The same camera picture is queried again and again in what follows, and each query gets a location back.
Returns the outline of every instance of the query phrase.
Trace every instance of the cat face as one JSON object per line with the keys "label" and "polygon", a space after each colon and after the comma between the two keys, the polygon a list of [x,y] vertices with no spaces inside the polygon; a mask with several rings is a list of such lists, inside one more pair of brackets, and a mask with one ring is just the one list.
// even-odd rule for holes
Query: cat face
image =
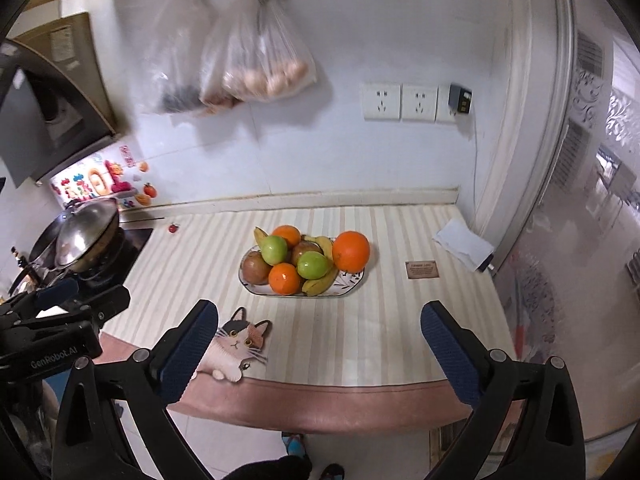
{"label": "cat face", "polygon": [[264,335],[270,329],[271,321],[264,320],[254,325],[245,318],[246,310],[241,306],[231,320],[218,329],[216,339],[226,352],[239,361],[252,357],[261,360]]}

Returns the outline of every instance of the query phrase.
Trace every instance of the cat ear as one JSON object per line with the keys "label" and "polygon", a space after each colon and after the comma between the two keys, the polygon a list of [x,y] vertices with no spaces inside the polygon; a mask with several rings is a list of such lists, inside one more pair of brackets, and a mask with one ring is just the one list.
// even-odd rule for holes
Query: cat ear
{"label": "cat ear", "polygon": [[269,321],[268,319],[265,319],[264,321],[261,321],[260,323],[256,323],[254,326],[255,326],[256,330],[258,332],[260,332],[260,335],[265,337],[266,334],[271,329],[271,325],[272,325],[271,321]]}
{"label": "cat ear", "polygon": [[231,321],[244,321],[245,319],[246,309],[244,308],[244,306],[238,308],[238,310],[234,312],[233,316],[231,316]]}

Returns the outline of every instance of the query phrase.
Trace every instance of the striped tablecloth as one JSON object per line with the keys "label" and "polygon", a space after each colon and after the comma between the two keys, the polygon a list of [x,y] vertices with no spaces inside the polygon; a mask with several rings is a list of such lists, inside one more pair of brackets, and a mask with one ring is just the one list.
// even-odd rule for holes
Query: striped tablecloth
{"label": "striped tablecloth", "polygon": [[[514,356],[497,293],[487,272],[469,272],[432,240],[453,205],[288,209],[188,215],[157,221],[125,286],[128,310],[104,331],[151,348],[200,299],[218,306],[221,324],[238,306],[248,319],[270,319],[266,366],[252,362],[245,375],[321,386],[387,386],[436,381],[442,370],[420,333],[423,304],[440,300],[488,348]],[[180,225],[176,234],[167,226]],[[270,232],[292,224],[302,232],[335,237],[360,231],[372,243],[366,278],[340,298],[254,296],[238,280],[253,228]],[[435,260],[439,278],[409,280],[406,261]]]}

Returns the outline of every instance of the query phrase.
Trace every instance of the gas stove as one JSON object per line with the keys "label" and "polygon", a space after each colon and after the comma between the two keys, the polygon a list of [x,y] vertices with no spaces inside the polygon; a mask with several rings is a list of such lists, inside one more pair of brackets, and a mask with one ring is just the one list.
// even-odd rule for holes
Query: gas stove
{"label": "gas stove", "polygon": [[[65,301],[60,307],[68,312],[74,312],[84,304],[91,304],[95,296],[112,286],[122,285],[152,232],[152,228],[123,229],[119,227],[109,247],[91,269],[68,275],[78,282],[79,291],[75,297]],[[47,282],[50,283],[55,277],[56,275],[50,272],[44,284],[47,285]],[[107,319],[100,321],[101,327]]]}

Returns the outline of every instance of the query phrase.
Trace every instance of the banana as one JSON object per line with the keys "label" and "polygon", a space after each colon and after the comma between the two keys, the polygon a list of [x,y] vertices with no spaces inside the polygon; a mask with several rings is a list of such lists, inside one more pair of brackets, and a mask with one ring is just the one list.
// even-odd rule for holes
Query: banana
{"label": "banana", "polygon": [[316,244],[320,246],[324,256],[332,262],[334,260],[334,243],[331,241],[331,238],[319,236],[316,238]]}
{"label": "banana", "polygon": [[269,235],[259,227],[254,229],[254,238],[257,245],[260,245],[260,242],[263,241],[267,236]]}
{"label": "banana", "polygon": [[319,280],[308,280],[302,285],[302,292],[308,296],[317,296],[326,291],[333,285],[336,277],[338,276],[338,267],[333,266],[328,273],[326,273]]}

